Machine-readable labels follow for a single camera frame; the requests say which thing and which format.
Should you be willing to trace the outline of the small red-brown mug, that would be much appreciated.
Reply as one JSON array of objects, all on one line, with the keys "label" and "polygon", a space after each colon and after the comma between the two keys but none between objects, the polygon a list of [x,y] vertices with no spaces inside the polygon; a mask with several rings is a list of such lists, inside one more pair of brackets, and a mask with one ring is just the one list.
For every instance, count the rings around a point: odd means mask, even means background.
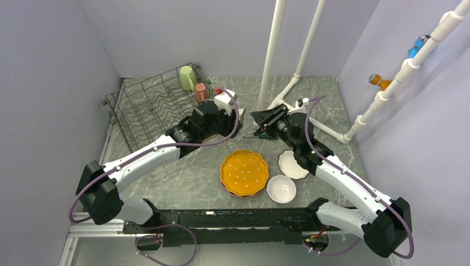
[{"label": "small red-brown mug", "polygon": [[208,100],[210,97],[209,91],[204,83],[198,83],[195,86],[195,99],[198,103]]}]

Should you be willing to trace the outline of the light green mug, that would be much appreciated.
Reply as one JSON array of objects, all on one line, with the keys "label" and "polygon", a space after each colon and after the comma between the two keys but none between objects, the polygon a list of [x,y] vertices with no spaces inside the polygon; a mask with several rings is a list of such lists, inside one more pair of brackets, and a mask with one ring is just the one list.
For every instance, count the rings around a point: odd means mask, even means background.
[{"label": "light green mug", "polygon": [[182,89],[187,91],[195,91],[195,87],[198,84],[195,71],[188,65],[180,68],[179,81]]}]

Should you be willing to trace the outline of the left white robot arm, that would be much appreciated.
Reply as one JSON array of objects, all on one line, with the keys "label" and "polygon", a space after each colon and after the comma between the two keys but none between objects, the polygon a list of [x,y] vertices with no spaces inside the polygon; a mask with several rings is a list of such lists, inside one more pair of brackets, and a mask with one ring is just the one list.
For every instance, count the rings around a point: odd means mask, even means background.
[{"label": "left white robot arm", "polygon": [[242,127],[237,102],[215,98],[196,106],[190,116],[149,145],[121,159],[100,165],[88,163],[81,174],[74,203],[88,212],[87,220],[97,225],[112,219],[130,220],[144,232],[158,228],[160,212],[149,199],[126,199],[121,192],[154,169],[182,159],[208,139],[222,136],[222,143],[236,136]]}]

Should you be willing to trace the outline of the white bowl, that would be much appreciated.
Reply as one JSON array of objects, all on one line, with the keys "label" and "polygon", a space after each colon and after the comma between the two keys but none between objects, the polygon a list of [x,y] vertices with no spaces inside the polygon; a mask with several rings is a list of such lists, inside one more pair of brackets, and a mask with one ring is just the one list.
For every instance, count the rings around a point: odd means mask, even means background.
[{"label": "white bowl", "polygon": [[291,178],[277,175],[268,181],[267,193],[274,202],[285,204],[291,202],[295,198],[297,188]]}]

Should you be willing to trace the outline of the grey wire dish rack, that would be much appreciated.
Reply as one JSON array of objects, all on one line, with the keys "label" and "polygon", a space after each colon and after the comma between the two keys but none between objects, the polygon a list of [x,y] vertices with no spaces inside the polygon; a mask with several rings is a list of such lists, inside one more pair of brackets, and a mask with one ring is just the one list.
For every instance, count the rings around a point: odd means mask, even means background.
[{"label": "grey wire dish rack", "polygon": [[147,78],[124,78],[119,90],[104,96],[111,124],[134,152],[191,115],[198,102],[180,82],[180,67]]}]

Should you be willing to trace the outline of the floral scalloped small plate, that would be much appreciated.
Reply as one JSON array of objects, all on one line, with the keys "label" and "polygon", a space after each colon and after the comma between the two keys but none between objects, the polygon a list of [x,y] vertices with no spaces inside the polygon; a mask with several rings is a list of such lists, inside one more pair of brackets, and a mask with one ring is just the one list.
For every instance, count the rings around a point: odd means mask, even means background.
[{"label": "floral scalloped small plate", "polygon": [[306,178],[308,174],[310,174],[308,170],[303,169],[298,165],[292,150],[284,150],[278,156],[278,166],[281,173],[291,178],[292,180],[303,179]]}]

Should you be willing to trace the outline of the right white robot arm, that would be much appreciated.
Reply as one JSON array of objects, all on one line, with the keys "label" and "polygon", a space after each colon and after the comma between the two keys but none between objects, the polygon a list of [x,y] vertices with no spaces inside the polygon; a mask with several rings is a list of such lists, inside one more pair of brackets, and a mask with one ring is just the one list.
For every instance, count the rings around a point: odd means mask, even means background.
[{"label": "right white robot arm", "polygon": [[340,207],[318,198],[306,210],[305,222],[312,230],[333,226],[360,239],[376,255],[397,255],[396,249],[412,241],[410,204],[373,188],[352,172],[334,152],[314,137],[309,114],[289,113],[285,105],[254,111],[251,117],[258,125],[256,135],[267,134],[281,139],[293,152],[296,163],[312,175],[332,185],[355,209]]}]

